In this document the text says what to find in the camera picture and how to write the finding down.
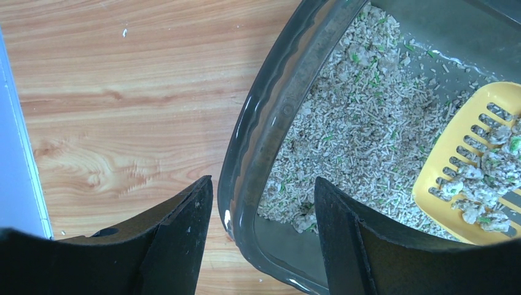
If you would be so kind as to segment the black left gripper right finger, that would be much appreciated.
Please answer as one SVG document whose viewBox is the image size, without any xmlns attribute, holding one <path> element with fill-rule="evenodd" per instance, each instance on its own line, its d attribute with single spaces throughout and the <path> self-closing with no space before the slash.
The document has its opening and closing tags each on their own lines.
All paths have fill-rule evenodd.
<svg viewBox="0 0 521 295">
<path fill-rule="evenodd" d="M 519 294 L 520 240 L 475 246 L 405 226 L 315 181 L 331 294 Z"/>
</svg>

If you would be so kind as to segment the yellow litter scoop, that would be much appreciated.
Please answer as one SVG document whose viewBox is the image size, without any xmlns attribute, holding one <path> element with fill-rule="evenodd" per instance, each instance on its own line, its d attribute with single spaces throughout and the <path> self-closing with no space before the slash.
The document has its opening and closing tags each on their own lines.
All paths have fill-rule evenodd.
<svg viewBox="0 0 521 295">
<path fill-rule="evenodd" d="M 453 163 L 454 159 L 463 163 L 472 163 L 472 160 L 458 153 L 458 148 L 466 149 L 477 156 L 482 155 L 478 149 L 465 143 L 465 138 L 472 138 L 488 148 L 493 147 L 484 137 L 472 131 L 474 126 L 486 131 L 491 129 L 490 126 L 480 121 L 481 115 L 486 115 L 499 124 L 513 126 L 513 120 L 502 119 L 493 113 L 488 108 L 491 104 L 508 114 L 519 115 L 520 84 L 492 82 L 477 89 L 438 137 L 412 189 L 415 203 L 433 221 L 457 239 L 475 245 L 491 245 L 512 238 L 520 238 L 520 190 L 514 190 L 500 198 L 499 201 L 503 204 L 504 211 L 510 216 L 512 223 L 506 233 L 493 233 L 482 230 L 477 224 L 471 225 L 464 222 L 461 214 L 451 208 L 452 203 L 460 199 L 459 195 L 446 201 L 435 196 L 432 189 L 440 188 L 441 179 L 446 181 L 452 179 L 447 171 L 458 169 Z"/>
</svg>

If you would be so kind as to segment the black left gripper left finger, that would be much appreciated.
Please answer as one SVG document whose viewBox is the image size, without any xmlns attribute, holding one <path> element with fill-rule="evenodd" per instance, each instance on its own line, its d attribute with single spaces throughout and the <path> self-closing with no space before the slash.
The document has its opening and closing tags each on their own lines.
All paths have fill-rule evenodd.
<svg viewBox="0 0 521 295">
<path fill-rule="evenodd" d="M 1 229 L 2 294 L 194 294 L 213 206 L 203 176 L 90 237 Z"/>
</svg>

